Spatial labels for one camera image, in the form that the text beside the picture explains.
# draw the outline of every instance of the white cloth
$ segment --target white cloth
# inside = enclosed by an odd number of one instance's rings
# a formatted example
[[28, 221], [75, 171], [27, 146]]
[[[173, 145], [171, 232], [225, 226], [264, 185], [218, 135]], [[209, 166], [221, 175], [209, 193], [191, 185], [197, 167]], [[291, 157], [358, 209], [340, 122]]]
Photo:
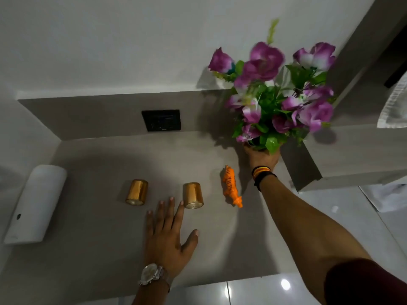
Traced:
[[407, 72], [400, 78], [384, 105], [377, 121], [377, 127], [407, 127]]
[[407, 207], [407, 177], [389, 184], [359, 186], [367, 199], [381, 213]]

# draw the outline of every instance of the gold cup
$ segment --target gold cup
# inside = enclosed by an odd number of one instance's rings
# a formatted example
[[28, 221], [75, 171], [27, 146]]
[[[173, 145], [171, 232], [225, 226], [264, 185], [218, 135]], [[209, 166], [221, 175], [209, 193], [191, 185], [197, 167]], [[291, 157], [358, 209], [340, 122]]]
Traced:
[[198, 209], [204, 205], [201, 185], [199, 183], [184, 184], [184, 205], [187, 209]]
[[147, 189], [149, 183], [145, 180], [133, 180], [131, 182], [129, 194], [126, 203], [130, 205], [143, 205], [146, 201]]

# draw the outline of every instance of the maroon sleeve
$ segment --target maroon sleeve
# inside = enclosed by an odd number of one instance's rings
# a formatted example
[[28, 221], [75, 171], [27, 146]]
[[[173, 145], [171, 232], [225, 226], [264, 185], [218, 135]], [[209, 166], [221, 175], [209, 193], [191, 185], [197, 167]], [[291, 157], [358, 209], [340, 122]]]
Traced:
[[326, 275], [324, 289], [327, 305], [407, 305], [407, 284], [367, 259], [334, 266]]

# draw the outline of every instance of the bracelet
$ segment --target bracelet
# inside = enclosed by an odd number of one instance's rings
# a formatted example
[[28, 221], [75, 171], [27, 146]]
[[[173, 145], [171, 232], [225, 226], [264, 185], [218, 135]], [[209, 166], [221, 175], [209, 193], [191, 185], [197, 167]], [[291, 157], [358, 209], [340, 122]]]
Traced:
[[261, 181], [268, 175], [274, 175], [277, 178], [277, 175], [272, 173], [271, 169], [266, 166], [258, 166], [252, 170], [254, 185], [257, 187], [258, 191], [261, 191], [260, 190]]

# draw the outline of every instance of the toy tiger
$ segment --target toy tiger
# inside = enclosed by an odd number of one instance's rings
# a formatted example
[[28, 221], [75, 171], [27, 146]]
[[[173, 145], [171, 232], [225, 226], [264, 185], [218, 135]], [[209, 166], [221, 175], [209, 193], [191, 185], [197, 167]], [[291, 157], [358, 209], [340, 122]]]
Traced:
[[234, 170], [228, 165], [226, 165], [225, 174], [223, 176], [222, 181], [225, 182], [227, 186], [227, 189], [223, 194], [230, 196], [233, 200], [234, 205], [237, 205], [239, 208], [243, 207], [242, 197], [239, 196], [239, 193], [236, 188], [236, 179], [234, 177]]

